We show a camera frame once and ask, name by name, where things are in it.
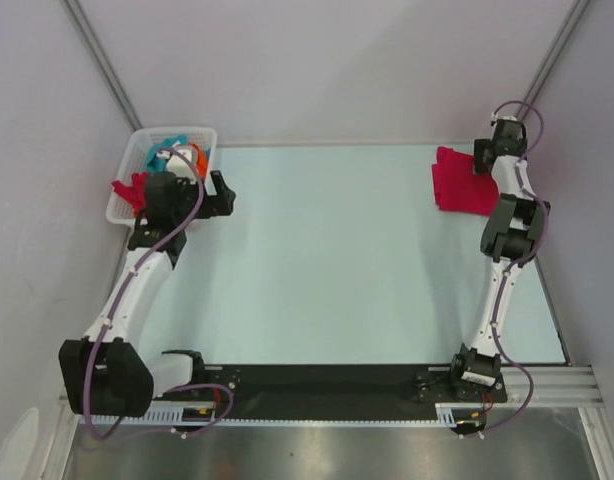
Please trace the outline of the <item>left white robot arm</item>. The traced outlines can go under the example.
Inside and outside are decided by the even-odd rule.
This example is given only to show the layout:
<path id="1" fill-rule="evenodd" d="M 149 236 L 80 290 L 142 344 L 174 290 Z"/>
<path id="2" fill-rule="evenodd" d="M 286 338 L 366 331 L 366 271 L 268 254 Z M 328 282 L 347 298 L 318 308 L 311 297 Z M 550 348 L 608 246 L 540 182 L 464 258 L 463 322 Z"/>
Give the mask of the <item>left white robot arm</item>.
<path id="1" fill-rule="evenodd" d="M 153 399 L 175 389 L 201 397 L 208 387 L 202 357 L 191 350 L 141 353 L 143 328 L 170 277 L 187 236 L 185 222 L 229 216 L 236 194 L 218 170 L 215 191 L 172 172 L 147 177 L 145 207 L 135 218 L 125 265 L 102 312 L 79 340 L 63 342 L 58 359 L 72 411 L 83 415 L 141 417 Z"/>

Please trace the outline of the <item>white plastic laundry basket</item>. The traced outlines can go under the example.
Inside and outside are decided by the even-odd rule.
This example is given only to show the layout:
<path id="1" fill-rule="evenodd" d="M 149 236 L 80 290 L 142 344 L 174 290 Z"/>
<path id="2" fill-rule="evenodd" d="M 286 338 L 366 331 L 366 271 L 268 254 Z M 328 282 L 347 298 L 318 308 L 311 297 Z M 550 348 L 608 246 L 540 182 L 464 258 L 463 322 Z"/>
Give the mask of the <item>white plastic laundry basket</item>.
<path id="1" fill-rule="evenodd" d="M 116 179 L 123 184 L 131 184 L 131 176 L 134 173 L 142 173 L 146 170 L 147 157 L 151 147 L 179 136 L 185 136 L 189 142 L 194 143 L 203 151 L 208 151 L 208 169 L 214 169 L 218 140 L 215 129 L 197 126 L 152 127 L 137 130 L 131 135 L 120 162 Z M 132 228 L 134 225 L 134 210 L 129 203 L 112 191 L 106 208 L 106 218 L 112 224 Z"/>

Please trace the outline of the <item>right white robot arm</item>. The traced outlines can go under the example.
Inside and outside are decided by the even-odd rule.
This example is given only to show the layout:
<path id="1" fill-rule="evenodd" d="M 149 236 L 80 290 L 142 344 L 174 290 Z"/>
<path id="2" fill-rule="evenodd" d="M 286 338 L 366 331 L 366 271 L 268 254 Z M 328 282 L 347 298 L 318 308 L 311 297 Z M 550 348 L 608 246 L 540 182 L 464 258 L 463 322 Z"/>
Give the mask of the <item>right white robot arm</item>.
<path id="1" fill-rule="evenodd" d="M 489 260 L 481 313 L 471 339 L 454 356 L 448 376 L 451 395 L 475 402 L 502 386 L 501 366 L 511 359 L 502 333 L 513 290 L 546 233 L 550 207 L 528 176 L 528 138 L 514 116 L 493 115 L 492 137 L 474 142 L 474 170 L 488 173 L 499 198 L 482 233 L 480 251 Z"/>

